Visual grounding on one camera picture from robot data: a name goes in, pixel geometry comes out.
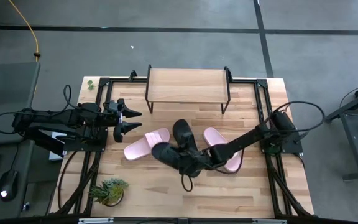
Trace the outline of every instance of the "wooden platform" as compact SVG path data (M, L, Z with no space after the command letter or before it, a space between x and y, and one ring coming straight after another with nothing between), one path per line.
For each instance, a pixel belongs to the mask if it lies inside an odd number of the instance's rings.
M88 80L98 83L99 77L84 77L79 102L95 101L97 90L87 89ZM172 131L174 122L180 118L191 125L200 149L207 147L203 140L203 131L207 127L215 127L228 140L251 130L259 123L253 86L232 84L230 88L231 104L224 115L221 114L220 105L197 103L158 103L154 105L154 113L150 114L144 99L145 84L114 84L112 99L123 98L130 109L143 113L140 117L125 120L142 122L143 126L126 134L123 143L114 142L112 128L110 129L109 142L99 167L98 184L104 179L119 177L129 183L129 188L125 191L121 204L116 207L94 203L92 216L272 218L265 159L258 144L246 148L244 163L237 175L204 170L199 177L193 179L195 187L190 193L182 189L177 170L155 160L151 155L137 161L127 161L124 158L124 148L142 138L144 133L163 127ZM268 79L268 88L273 109L288 101L282 79ZM78 185L83 156L84 153L77 153L68 166L63 178L63 203ZM302 206L313 213L305 172L299 158L283 155L283 164L290 190ZM280 207L284 211L281 191L278 190L278 193ZM84 193L81 211L85 208L87 194L88 188ZM51 212L56 210L55 194Z
M218 69L152 68L150 102L227 103L226 72Z

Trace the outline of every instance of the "concrete floor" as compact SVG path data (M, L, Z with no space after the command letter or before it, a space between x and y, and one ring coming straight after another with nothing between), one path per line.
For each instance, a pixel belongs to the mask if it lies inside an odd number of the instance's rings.
M260 6L266 29L358 30L358 0L260 0ZM17 7L37 25L258 27L252 0L21 0ZM23 24L6 0L0 0L0 23ZM228 65L235 77L267 76L259 34L36 34L42 57L33 106L40 110L59 110L66 84L76 100L85 75L129 75L131 70L144 75L149 63L160 68ZM267 35L267 44L274 77L284 78L290 100L311 101L328 114L358 87L358 35ZM33 52L30 32L0 30L0 63L31 62ZM299 128L319 119L307 106L291 110ZM342 124L324 124L302 144L315 214L358 221L358 181L342 181L342 175L356 171Z

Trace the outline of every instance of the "potted plant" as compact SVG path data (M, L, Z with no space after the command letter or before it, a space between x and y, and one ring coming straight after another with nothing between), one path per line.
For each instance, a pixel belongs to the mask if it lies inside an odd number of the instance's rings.
M89 196L96 198L95 202L102 205L113 207L118 205L124 197L124 189L128 183L117 178L102 181L99 186L94 186L89 192Z

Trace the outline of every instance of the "pink slipper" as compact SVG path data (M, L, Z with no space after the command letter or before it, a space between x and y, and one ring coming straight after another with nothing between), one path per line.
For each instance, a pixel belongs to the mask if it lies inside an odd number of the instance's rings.
M214 146L216 144L226 144L227 140L214 128L207 128L204 131L204 139L209 146ZM234 172L240 166L241 155L236 152L234 156L228 160L224 165L224 168L229 172Z
M152 152L153 146L160 142L169 142L169 131L160 128L156 131L144 134L144 137L124 149L125 158L129 161L147 156Z

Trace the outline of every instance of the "wooden stand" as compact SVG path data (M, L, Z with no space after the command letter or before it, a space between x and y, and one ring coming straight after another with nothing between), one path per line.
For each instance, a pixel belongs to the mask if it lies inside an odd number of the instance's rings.
M146 102L150 113L154 103L219 103L224 114L230 103L227 67L218 69L161 69L149 65Z

